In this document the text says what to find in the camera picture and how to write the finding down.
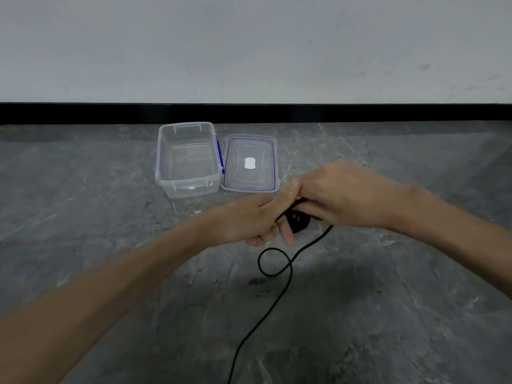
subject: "person's left arm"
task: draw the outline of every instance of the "person's left arm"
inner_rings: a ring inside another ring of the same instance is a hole
[[[180,265],[208,247],[246,240],[259,245],[279,230],[293,240],[286,219],[298,180],[277,198],[257,194],[215,207],[118,260],[75,278],[0,318],[0,383],[57,383],[134,304]]]

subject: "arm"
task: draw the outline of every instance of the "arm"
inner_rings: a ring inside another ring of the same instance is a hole
[[[423,241],[512,298],[510,230],[351,162],[304,175],[300,195],[310,201],[297,210],[334,225],[383,228]]]
[[[198,214],[184,225],[117,261],[77,277],[0,318],[0,382],[57,383],[128,309],[202,250],[249,239],[287,242],[286,219],[299,181],[276,199],[258,194]]]

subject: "white wall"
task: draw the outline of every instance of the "white wall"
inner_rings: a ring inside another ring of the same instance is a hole
[[[0,0],[0,101],[512,102],[512,0]]]

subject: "black baseboard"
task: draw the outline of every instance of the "black baseboard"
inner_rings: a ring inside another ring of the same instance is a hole
[[[512,120],[512,104],[0,103],[0,124]]]

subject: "coiled black cable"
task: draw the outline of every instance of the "coiled black cable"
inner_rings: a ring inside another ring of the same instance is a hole
[[[306,201],[305,198],[300,198],[299,200],[295,201],[295,203],[293,205],[291,205],[285,212],[283,212],[279,217],[277,217],[276,221],[281,218],[282,216],[285,215],[285,213],[289,210],[291,210],[293,207],[297,206],[299,203],[302,203]],[[319,237],[315,238],[313,241],[311,241],[309,244],[307,245],[304,245],[301,249],[299,249],[295,255],[290,259],[290,257],[286,254],[285,251],[279,249],[279,248],[267,248],[263,251],[261,251],[261,253],[259,254],[258,256],[258,268],[259,268],[259,271],[264,274],[266,277],[277,277],[279,275],[281,275],[288,267],[290,267],[290,275],[288,276],[288,282],[286,283],[285,285],[285,288],[281,291],[281,293],[279,294],[279,296],[277,297],[277,299],[274,301],[274,303],[272,304],[272,306],[270,306],[270,309],[268,309],[268,311],[266,312],[266,314],[264,316],[262,316],[262,318],[258,321],[258,323],[256,323],[256,325],[251,329],[251,331],[249,331],[247,333],[247,335],[244,337],[244,339],[240,342],[240,344],[238,345],[238,348],[237,348],[237,351],[235,352],[234,354],[234,358],[233,358],[233,363],[231,364],[231,371],[229,372],[229,379],[228,379],[228,384],[231,384],[231,379],[233,378],[233,372],[234,372],[234,365],[237,361],[237,357],[238,357],[238,353],[240,352],[240,349],[242,348],[242,346],[244,345],[244,343],[249,339],[249,337],[256,331],[256,329],[258,329],[258,327],[263,323],[263,321],[265,319],[267,319],[267,317],[269,316],[269,314],[272,312],[272,310],[274,309],[274,307],[278,304],[279,302],[279,299],[281,299],[283,297],[283,295],[285,294],[286,290],[288,289],[288,287],[290,286],[290,283],[291,283],[291,277],[292,277],[292,274],[293,274],[293,267],[292,267],[292,263],[295,261],[295,259],[297,258],[297,256],[304,250],[308,249],[310,246],[312,245],[315,245],[318,241],[320,241],[322,238],[324,238],[325,236],[327,236],[327,234],[331,231],[331,229],[333,228],[333,225],[329,225],[329,227],[325,230],[325,232],[323,232]],[[265,272],[262,268],[261,268],[261,256],[263,256],[263,253],[265,252],[268,252],[270,250],[276,250],[280,253],[282,253],[283,255],[285,255],[285,258],[288,260],[288,264],[286,264],[282,269],[280,269],[278,272],[276,273],[267,273]]]

